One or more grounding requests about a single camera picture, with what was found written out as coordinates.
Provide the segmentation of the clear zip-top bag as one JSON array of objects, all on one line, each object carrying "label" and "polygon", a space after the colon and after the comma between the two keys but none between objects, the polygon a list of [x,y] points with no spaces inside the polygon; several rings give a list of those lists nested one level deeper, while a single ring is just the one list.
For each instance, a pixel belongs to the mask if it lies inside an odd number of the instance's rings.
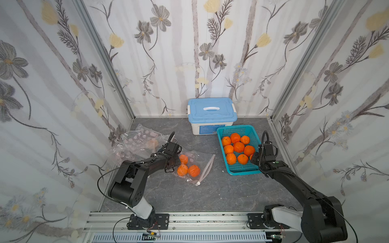
[{"label": "clear zip-top bag", "polygon": [[209,175],[216,155],[183,148],[178,156],[174,175],[195,186],[201,185]]},{"label": "clear zip-top bag", "polygon": [[[139,124],[135,130],[129,130],[121,135],[119,142],[110,150],[108,158],[117,166],[125,160],[139,161],[149,158],[167,143],[169,135],[164,135],[153,129]],[[159,146],[156,149],[149,149],[147,142],[157,139]]]}]

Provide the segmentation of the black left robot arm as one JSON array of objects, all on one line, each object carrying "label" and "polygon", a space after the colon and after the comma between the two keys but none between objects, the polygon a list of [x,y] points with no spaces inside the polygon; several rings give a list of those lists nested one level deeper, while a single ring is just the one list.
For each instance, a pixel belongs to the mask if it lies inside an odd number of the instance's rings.
[{"label": "black left robot arm", "polygon": [[[158,171],[172,173],[179,166],[179,154],[182,146],[173,141],[172,132],[167,142],[149,158],[132,162],[123,161],[121,166],[101,175],[97,180],[99,192],[106,198],[126,206],[139,220],[152,222],[155,209],[144,198],[144,190],[148,177]],[[115,177],[107,188],[107,192],[100,189],[100,180],[104,176],[116,172]]]}]

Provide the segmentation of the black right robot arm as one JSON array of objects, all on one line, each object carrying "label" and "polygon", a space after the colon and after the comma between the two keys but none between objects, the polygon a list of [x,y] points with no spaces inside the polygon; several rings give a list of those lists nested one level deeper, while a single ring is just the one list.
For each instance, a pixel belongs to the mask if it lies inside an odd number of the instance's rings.
[{"label": "black right robot arm", "polygon": [[268,205],[263,211],[263,224],[272,228],[286,225],[302,233],[310,243],[335,243],[348,238],[350,223],[343,215],[342,204],[334,196],[326,196],[298,177],[283,161],[277,160],[278,148],[262,134],[259,151],[252,161],[260,172],[284,186],[300,203],[302,211],[291,210],[281,204]]}]

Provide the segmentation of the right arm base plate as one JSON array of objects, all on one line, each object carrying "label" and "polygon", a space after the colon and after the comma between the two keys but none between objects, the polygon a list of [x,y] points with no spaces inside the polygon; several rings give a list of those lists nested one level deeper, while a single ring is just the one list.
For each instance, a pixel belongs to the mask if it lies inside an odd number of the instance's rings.
[{"label": "right arm base plate", "polygon": [[280,224],[268,213],[249,213],[247,217],[250,229],[281,229]]}]

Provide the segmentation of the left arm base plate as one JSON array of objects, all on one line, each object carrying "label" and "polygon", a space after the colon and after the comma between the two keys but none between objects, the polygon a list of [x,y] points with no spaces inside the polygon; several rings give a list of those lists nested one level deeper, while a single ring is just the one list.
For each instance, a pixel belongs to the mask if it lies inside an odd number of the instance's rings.
[{"label": "left arm base plate", "polygon": [[167,230],[169,226],[169,214],[151,214],[147,219],[141,219],[135,215],[131,215],[127,228],[129,230]]}]

